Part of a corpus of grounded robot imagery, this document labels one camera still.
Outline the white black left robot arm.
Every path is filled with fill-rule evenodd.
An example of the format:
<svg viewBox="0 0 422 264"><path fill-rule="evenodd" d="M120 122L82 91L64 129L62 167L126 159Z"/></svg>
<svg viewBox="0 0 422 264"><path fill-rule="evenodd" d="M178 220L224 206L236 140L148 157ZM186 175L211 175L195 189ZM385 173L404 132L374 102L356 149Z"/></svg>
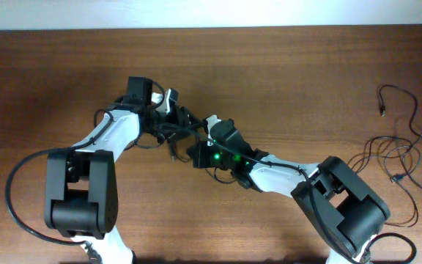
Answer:
<svg viewBox="0 0 422 264"><path fill-rule="evenodd" d="M93 131L69 150L48 154L44 220L68 241L79 243L91 263L134 263L116 219L119 200L115 163L143 133L161 142L155 126L177 112L175 89L154 93L156 82L130 77L127 92L102 110Z"/></svg>

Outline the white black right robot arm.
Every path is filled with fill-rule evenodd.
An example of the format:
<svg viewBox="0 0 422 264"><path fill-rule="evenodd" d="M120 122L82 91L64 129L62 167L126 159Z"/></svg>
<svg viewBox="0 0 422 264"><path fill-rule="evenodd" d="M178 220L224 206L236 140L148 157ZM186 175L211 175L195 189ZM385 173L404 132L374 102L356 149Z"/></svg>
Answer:
<svg viewBox="0 0 422 264"><path fill-rule="evenodd" d="M358 263L390 218L387 204L340 158L299 164L253 149L233 120L209 122L189 147L196 168L228 170L243 188L292 198L330 247L328 263Z"/></svg>

